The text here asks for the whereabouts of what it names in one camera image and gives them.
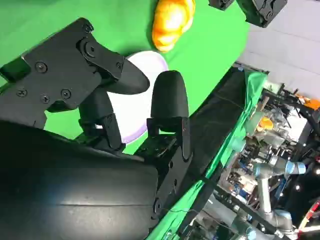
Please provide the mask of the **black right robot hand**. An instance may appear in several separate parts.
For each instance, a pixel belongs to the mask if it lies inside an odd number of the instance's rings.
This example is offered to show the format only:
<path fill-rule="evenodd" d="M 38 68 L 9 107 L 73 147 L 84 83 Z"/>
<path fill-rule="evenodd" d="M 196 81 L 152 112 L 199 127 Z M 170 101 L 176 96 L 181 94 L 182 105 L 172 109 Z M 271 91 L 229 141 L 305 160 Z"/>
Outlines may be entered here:
<path fill-rule="evenodd" d="M 173 206 L 193 158 L 182 75 L 156 78 L 148 137 L 133 154 L 109 93 L 146 75 L 79 18 L 0 69 L 0 237 L 144 240 Z"/>

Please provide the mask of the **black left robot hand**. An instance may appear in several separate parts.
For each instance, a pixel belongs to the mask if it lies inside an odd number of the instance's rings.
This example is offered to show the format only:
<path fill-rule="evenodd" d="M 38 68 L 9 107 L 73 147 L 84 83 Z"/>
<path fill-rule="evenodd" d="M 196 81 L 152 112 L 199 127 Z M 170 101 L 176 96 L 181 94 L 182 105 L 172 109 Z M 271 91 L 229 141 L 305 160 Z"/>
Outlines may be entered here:
<path fill-rule="evenodd" d="M 225 11 L 236 2 L 245 15 L 245 21 L 266 28 L 287 5 L 287 0 L 209 0 L 209 6 Z"/>

